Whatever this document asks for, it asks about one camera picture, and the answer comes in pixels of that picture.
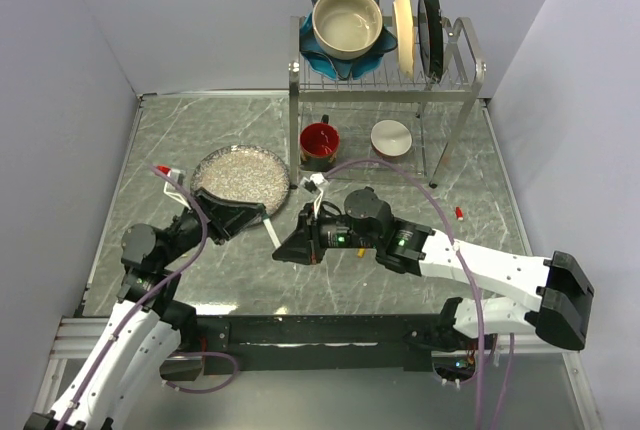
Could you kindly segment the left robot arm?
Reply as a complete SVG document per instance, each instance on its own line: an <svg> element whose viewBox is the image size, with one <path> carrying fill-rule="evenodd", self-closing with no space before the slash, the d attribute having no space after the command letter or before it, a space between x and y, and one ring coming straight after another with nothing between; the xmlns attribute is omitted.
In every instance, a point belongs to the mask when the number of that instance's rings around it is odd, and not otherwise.
<svg viewBox="0 0 640 430"><path fill-rule="evenodd" d="M169 226L135 224L121 239L125 270L109 320L72 383L28 429L119 429L147 383L174 352L198 340L195 309L175 300L182 272L169 271L184 254L196 260L207 242L223 244L259 221L261 203L217 198L204 189Z"/></svg>

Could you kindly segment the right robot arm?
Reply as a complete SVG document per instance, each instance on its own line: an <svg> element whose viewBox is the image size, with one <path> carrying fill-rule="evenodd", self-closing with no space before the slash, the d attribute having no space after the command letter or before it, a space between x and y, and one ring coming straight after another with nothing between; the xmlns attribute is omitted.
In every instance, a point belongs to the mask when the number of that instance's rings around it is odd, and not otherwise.
<svg viewBox="0 0 640 430"><path fill-rule="evenodd" d="M563 350L581 351L595 296L576 258L523 256L471 244L393 215L390 205L365 187L351 192L344 210L308 203L295 230L273 252L276 261L315 265L330 249L371 248L387 270L465 283L492 293L476 300L455 297L437 325L439 340L460 348L489 334L534 334Z"/></svg>

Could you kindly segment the white pen green tip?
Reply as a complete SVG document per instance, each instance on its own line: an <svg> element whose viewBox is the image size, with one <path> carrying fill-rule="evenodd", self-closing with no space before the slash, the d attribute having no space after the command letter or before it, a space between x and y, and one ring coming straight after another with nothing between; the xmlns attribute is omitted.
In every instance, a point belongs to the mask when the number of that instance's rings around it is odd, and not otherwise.
<svg viewBox="0 0 640 430"><path fill-rule="evenodd" d="M270 238L274 248L277 249L281 245L281 243L280 243L280 240L279 240L279 238L277 236L277 233L276 233L276 231L275 231L275 229L273 227L271 219L269 217L265 217L262 220L262 223L263 223L263 225L264 225L264 227L265 227L265 229L266 229L266 231L267 231L267 233L269 235L269 238Z"/></svg>

